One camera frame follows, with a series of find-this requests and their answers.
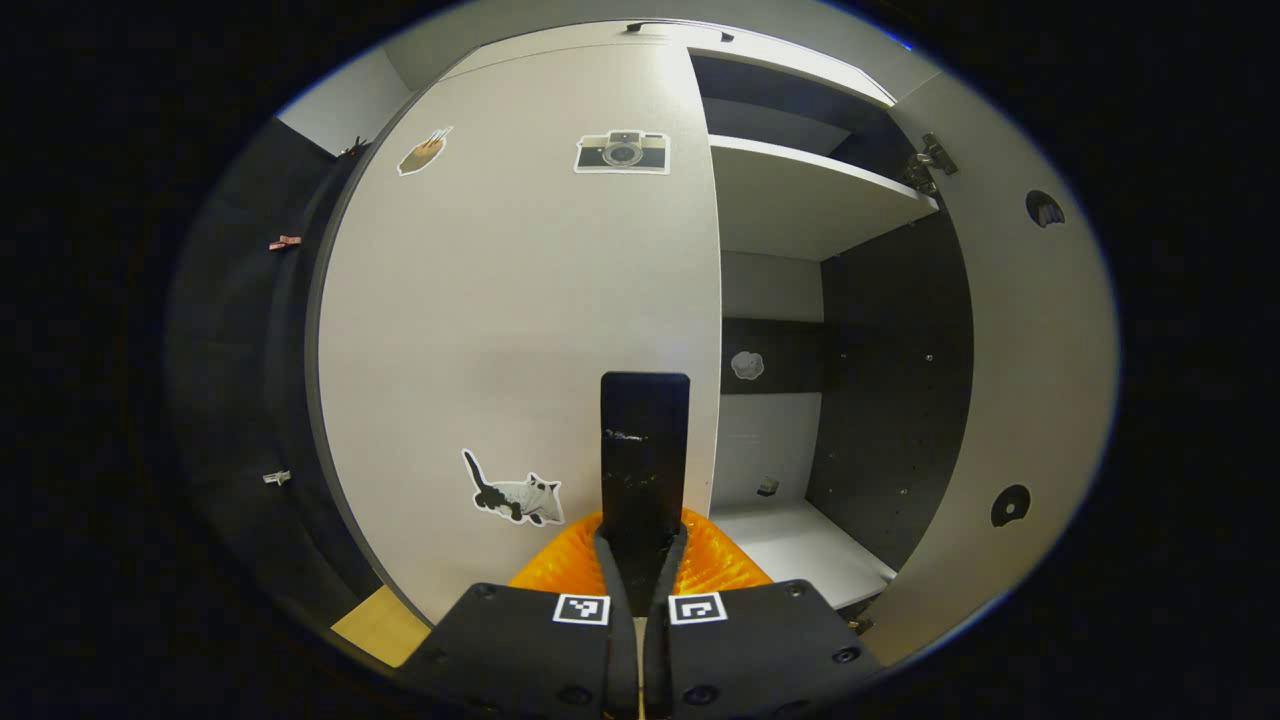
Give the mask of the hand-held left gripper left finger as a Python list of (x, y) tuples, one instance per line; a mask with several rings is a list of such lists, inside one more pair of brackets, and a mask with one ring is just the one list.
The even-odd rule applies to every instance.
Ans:
[(594, 512), (507, 584), (479, 582), (399, 665), (436, 719), (637, 719), (634, 615)]

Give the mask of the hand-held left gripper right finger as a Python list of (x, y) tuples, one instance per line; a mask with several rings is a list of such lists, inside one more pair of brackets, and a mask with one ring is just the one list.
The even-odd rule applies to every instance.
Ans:
[(641, 642), (646, 717), (819, 717), (882, 676), (809, 580), (773, 582), (708, 518), (680, 521)]

